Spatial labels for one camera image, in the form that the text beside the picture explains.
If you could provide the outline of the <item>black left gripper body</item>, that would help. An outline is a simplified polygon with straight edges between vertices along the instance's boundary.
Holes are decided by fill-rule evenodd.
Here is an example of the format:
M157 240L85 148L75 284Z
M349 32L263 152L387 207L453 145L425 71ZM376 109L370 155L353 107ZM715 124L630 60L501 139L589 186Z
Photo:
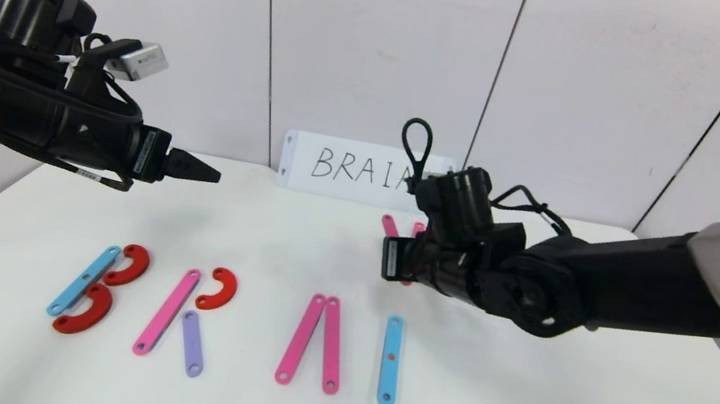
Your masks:
M162 180L171 134L144 123L71 109L55 138L52 165L82 177L120 184Z

